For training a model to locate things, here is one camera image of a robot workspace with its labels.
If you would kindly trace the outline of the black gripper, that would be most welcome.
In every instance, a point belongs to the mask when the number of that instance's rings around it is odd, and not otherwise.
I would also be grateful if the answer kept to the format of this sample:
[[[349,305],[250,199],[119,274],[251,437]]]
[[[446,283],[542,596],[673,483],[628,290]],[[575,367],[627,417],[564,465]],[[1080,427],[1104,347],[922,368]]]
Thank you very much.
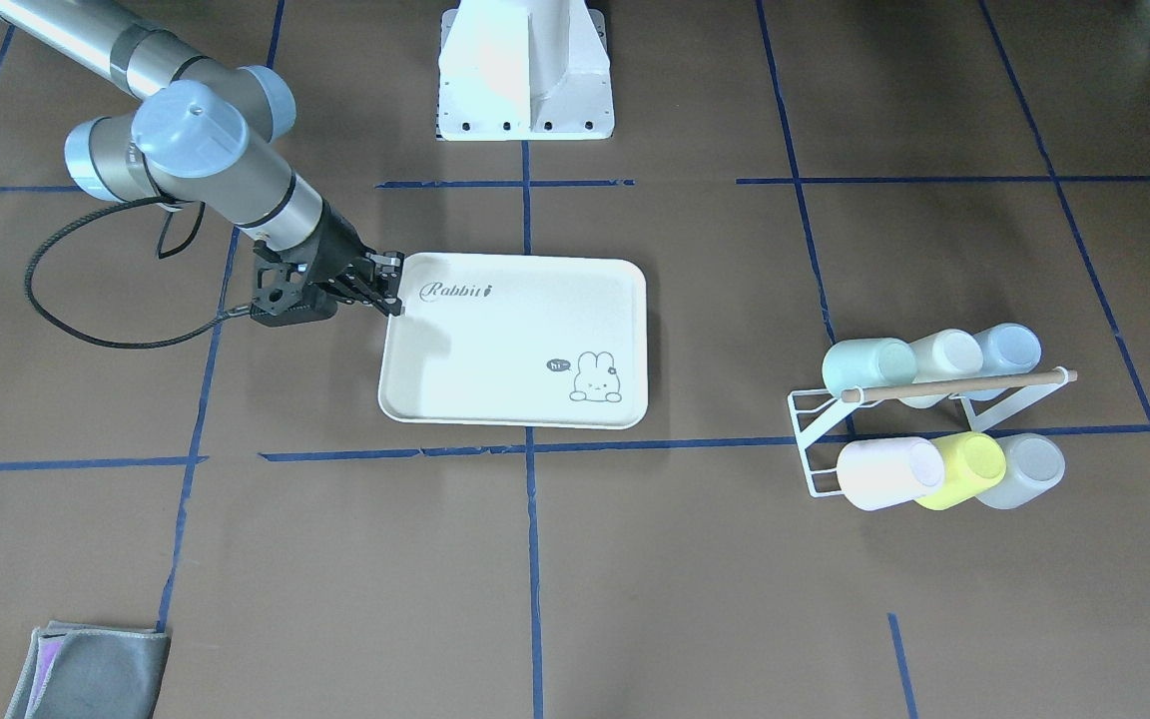
[[[402,252],[371,252],[356,228],[332,205],[324,205],[319,222],[305,240],[307,282],[348,305],[378,309],[385,316],[401,316],[402,300],[385,281],[398,281]],[[378,284],[373,277],[381,278]]]

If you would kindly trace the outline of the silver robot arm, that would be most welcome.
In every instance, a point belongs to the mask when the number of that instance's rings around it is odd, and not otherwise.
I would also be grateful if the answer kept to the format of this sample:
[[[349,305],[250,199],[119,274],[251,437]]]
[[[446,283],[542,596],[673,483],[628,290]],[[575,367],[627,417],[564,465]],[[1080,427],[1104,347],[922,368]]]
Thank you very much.
[[[140,101],[72,129],[70,177],[103,201],[201,202],[247,234],[256,322],[319,322],[342,305],[402,313],[402,254],[369,248],[274,150],[296,123],[278,72],[225,67],[114,1],[0,1],[0,20]]]

